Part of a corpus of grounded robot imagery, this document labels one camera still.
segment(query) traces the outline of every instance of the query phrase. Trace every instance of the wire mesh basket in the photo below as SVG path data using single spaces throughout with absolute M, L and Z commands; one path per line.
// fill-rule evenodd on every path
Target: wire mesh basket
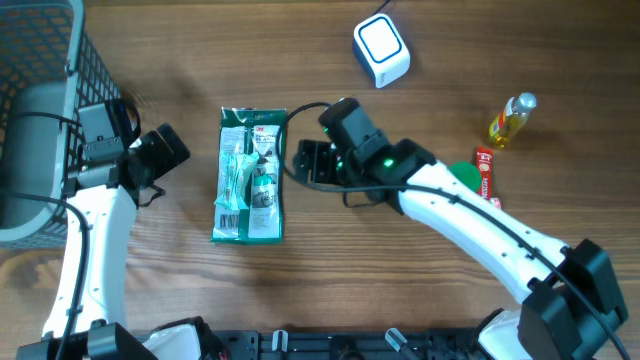
M 78 120 L 79 108 L 119 96 L 84 31 L 81 0 L 0 3 L 0 188 L 60 199 L 84 141 L 75 125 L 11 116 Z M 0 247 L 61 246 L 66 234 L 62 207 L 0 197 Z

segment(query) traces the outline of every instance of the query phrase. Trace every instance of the green package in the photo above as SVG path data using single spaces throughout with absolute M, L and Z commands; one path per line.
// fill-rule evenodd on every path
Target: green package
M 276 158 L 275 146 L 276 134 L 286 116 L 286 109 L 222 108 L 212 242 L 242 245 L 282 242 L 282 169 Z M 286 129 L 281 140 L 283 153 L 285 138 Z M 248 176 L 248 183 L 243 186 L 233 177 L 244 176 L 243 170 L 252 165 L 245 166 L 247 160 L 257 164 Z M 237 192 L 236 203 L 230 196 L 234 189 Z

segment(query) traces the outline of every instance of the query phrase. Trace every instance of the product label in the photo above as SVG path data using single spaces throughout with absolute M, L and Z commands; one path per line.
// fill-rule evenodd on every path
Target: product label
M 280 236 L 278 204 L 278 158 L 276 134 L 278 125 L 253 127 L 253 151 L 260 156 L 253 171 L 251 205 L 249 213 L 250 238 L 277 238 Z
M 496 117 L 495 120 L 493 120 L 493 122 L 489 126 L 489 137 L 495 137 L 497 134 L 499 134 L 500 129 L 502 129 L 507 122 L 507 117 L 513 114 L 513 100 L 514 98 L 509 99 L 502 112 L 498 115 L 498 117 Z
M 492 171 L 493 151 L 479 147 L 476 152 L 476 167 L 482 177 L 482 185 L 478 189 L 478 195 L 488 200 L 491 197 L 491 171 Z
M 222 154 L 242 154 L 244 153 L 244 138 L 246 129 L 243 126 L 233 128 L 222 128 L 220 130 L 220 158 Z M 218 167 L 218 194 L 224 194 L 225 199 L 231 196 L 231 189 L 226 188 L 227 176 L 229 175 L 224 167 Z M 240 225 L 240 211 L 230 210 L 224 206 L 216 205 L 214 232 L 218 237 L 238 237 L 238 227 Z

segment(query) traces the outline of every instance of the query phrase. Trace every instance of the wooden table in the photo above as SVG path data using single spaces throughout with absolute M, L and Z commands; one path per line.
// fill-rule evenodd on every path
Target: wooden table
M 138 212 L 127 260 L 130 329 L 202 315 L 215 329 L 425 329 L 471 326 L 514 307 L 480 265 L 387 206 L 350 210 L 338 195 L 285 180 L 285 241 L 214 246 L 220 107 L 360 99 L 392 141 L 446 163 L 471 160 L 490 120 L 521 91 L 539 97 L 495 157 L 505 210 L 613 259 L 631 314 L 619 332 L 640 356 L 640 9 L 591 0 L 398 0 L 387 12 L 411 69 L 374 89 L 351 52 L 377 1 L 266 1 L 89 7 L 86 28 L 146 130 L 169 122 L 192 157 Z M 90 1 L 89 5 L 103 5 Z M 123 5 L 125 1 L 109 4 Z M 311 110 L 288 144 L 323 139 Z M 0 356 L 37 341 L 63 251 L 0 252 Z M 616 358 L 608 346 L 599 358 Z

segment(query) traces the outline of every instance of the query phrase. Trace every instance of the basket handle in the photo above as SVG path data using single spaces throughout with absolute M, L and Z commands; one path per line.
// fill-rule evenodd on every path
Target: basket handle
M 80 56 L 80 42 L 84 32 L 84 3 L 82 0 L 68 0 L 73 9 L 73 26 L 69 39 L 69 52 L 65 72 L 67 76 L 73 75 L 78 70 L 78 57 Z

